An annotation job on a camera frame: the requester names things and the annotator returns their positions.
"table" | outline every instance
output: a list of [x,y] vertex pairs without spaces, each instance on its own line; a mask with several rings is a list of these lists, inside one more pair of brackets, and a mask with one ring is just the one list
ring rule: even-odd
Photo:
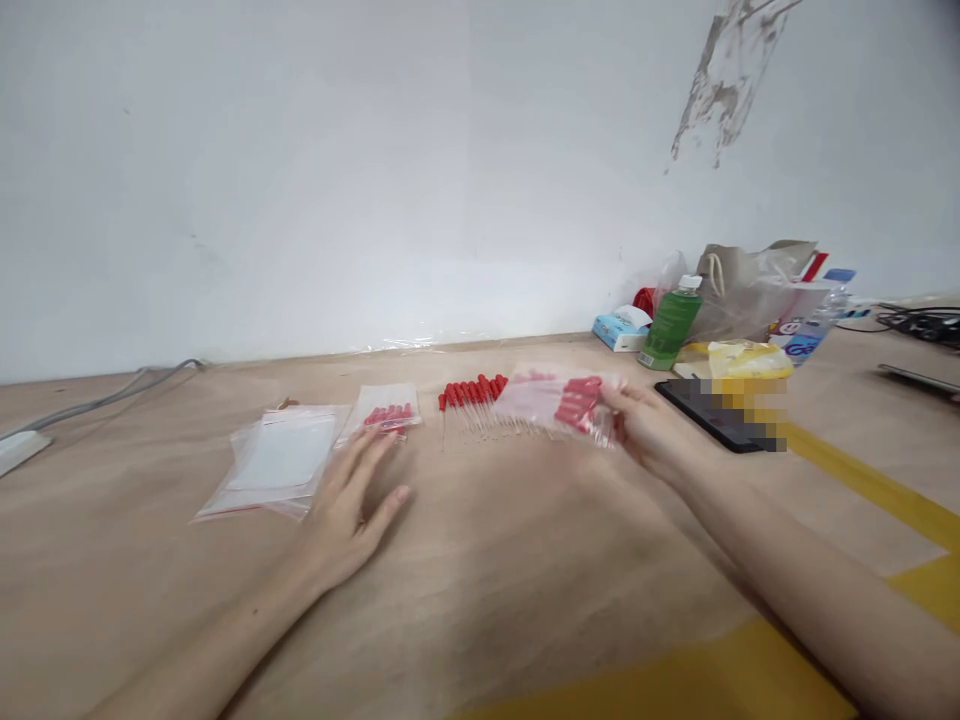
[[[865,353],[929,360],[931,348],[888,335],[833,333],[791,380],[791,412],[846,452],[878,459],[899,482],[952,503],[956,450],[945,439],[951,427],[955,436],[956,412],[865,377],[867,365],[883,361]],[[930,361],[954,361],[938,358]],[[690,696],[685,688],[698,682],[715,717],[749,714],[743,698],[717,704],[734,669],[720,669],[716,658],[782,641],[662,484],[622,455],[582,443],[461,443],[448,425],[441,452],[443,386],[481,372],[509,375],[521,359],[617,372],[643,385],[663,376],[596,338],[565,336],[186,371],[133,402],[52,428],[54,444],[0,480],[5,716],[82,714],[277,561],[296,530],[283,516],[255,511],[189,524],[230,467],[231,432],[286,396],[349,403],[360,385],[400,381],[416,383],[424,425],[379,478],[374,500],[402,481],[414,502],[374,560],[285,639],[231,717],[508,717],[517,708],[529,717],[557,698],[572,717],[577,698],[594,702],[598,688],[614,702],[635,701],[616,688],[643,672],[651,687]],[[0,430],[123,382],[0,388]],[[923,453],[898,456],[891,438]],[[884,576],[951,560],[793,453],[745,457],[740,467],[744,482]],[[704,652],[712,665],[682,661]],[[849,709],[802,659],[789,662],[793,691],[812,693],[811,707]],[[706,689],[703,675],[682,669],[703,667],[717,671]],[[618,677],[625,679],[610,685]],[[532,700],[511,700],[524,696]]]

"yellow tape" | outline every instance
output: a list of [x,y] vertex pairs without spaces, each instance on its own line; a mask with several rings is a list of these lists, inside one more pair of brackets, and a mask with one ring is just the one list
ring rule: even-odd
[[[889,583],[960,632],[960,518],[795,425],[791,450],[883,508],[947,555]],[[631,667],[460,715],[461,720],[550,718],[777,718],[846,720],[856,711],[763,618],[719,640]]]
[[960,553],[960,517],[793,423],[782,429],[797,455],[940,547]]

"plastic bottle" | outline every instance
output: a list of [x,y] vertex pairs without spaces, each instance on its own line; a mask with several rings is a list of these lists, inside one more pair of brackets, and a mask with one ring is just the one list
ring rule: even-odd
[[651,370],[669,370],[673,367],[703,304],[703,298],[697,295],[701,281],[699,275],[684,275],[680,278],[680,287],[663,296],[643,351],[637,358],[641,365]]
[[793,335],[793,339],[783,346],[783,351],[790,358],[794,367],[800,367],[813,354],[823,339],[830,332],[830,328],[837,324],[847,310],[847,283],[856,275],[854,270],[828,270],[823,279],[835,283],[827,297],[817,308],[816,312],[807,318],[806,322]]

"gray cable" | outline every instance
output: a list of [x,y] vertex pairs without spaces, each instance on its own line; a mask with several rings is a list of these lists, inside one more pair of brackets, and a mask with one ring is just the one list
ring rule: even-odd
[[54,423],[67,420],[68,418],[76,417],[77,415],[83,415],[84,413],[91,412],[92,410],[97,410],[98,408],[102,408],[106,405],[110,405],[120,400],[125,400],[128,397],[133,397],[134,395],[139,395],[140,393],[145,392],[150,388],[156,387],[162,382],[166,382],[167,380],[172,378],[174,375],[176,375],[178,372],[183,370],[183,368],[185,368],[187,365],[195,365],[198,368],[204,367],[203,363],[197,360],[196,358],[190,358],[188,360],[184,360],[175,368],[168,370],[166,373],[158,377],[156,380],[152,380],[146,385],[134,389],[134,386],[137,384],[137,382],[139,382],[140,379],[143,378],[143,376],[147,372],[153,369],[153,368],[140,368],[139,370],[137,370],[137,373],[133,376],[133,379],[130,380],[126,385],[124,385],[122,388],[120,388],[116,392],[106,395],[100,398],[99,400],[91,400],[85,403],[80,403],[79,405],[74,405],[73,407],[64,408],[63,410],[58,410],[55,413],[46,415],[38,420],[34,420],[33,422],[28,423],[23,427],[19,427],[16,430],[11,430],[10,432],[4,435],[0,435],[0,441],[6,440],[8,437],[13,437],[17,433],[27,432],[28,430],[43,430],[46,427],[50,427]]

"blue bottle cap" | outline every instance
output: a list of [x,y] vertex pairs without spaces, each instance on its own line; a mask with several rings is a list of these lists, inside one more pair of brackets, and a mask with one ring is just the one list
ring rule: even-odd
[[848,283],[851,280],[853,280],[853,277],[856,274],[857,274],[856,270],[843,270],[841,268],[832,268],[830,270],[827,270],[827,274],[823,276],[823,279]]

